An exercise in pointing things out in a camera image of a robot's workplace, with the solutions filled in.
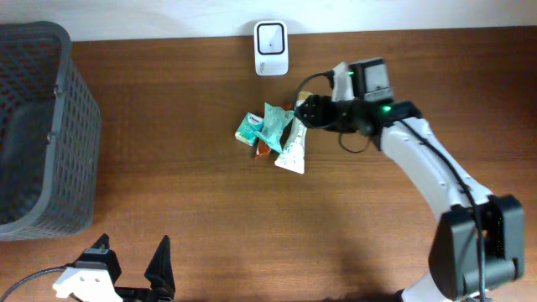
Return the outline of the teal plastic pouch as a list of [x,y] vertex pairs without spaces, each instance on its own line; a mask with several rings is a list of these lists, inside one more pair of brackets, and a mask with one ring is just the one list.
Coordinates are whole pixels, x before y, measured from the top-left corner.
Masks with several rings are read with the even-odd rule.
[[265,103],[263,127],[260,131],[255,131],[254,134],[272,150],[281,153],[280,139],[283,131],[294,117],[295,112],[293,110],[284,110],[282,107],[273,107]]

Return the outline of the white bamboo print tube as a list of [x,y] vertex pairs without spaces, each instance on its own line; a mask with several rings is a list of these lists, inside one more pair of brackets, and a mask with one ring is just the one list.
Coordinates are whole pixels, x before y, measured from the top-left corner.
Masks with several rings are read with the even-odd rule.
[[299,120],[298,114],[291,124],[289,136],[274,164],[282,169],[303,174],[305,172],[305,137],[308,128]]

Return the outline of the orange brown snack wrapper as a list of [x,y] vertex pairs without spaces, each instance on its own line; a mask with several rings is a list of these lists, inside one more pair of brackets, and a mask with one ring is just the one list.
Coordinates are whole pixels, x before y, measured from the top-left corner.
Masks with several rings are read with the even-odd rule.
[[[281,107],[284,110],[292,110],[293,105],[290,102],[286,102]],[[272,149],[264,141],[262,141],[261,139],[258,139],[258,146],[257,146],[256,155],[255,155],[256,159],[267,156],[271,151]]]

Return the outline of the green tissue pack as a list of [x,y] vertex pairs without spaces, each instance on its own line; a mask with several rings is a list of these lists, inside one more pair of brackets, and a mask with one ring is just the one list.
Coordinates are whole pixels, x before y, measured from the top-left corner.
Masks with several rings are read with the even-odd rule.
[[253,146],[258,140],[255,133],[262,129],[263,118],[248,112],[235,132],[235,139],[248,146]]

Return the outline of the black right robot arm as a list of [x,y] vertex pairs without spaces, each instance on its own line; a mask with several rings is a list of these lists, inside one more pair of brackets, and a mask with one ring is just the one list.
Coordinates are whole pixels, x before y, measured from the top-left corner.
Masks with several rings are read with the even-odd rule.
[[524,276],[524,210],[473,179],[434,135],[422,112],[398,101],[381,58],[322,72],[320,96],[299,87],[295,115],[310,129],[360,133],[393,160],[438,221],[428,273],[393,301],[486,301],[489,290]]

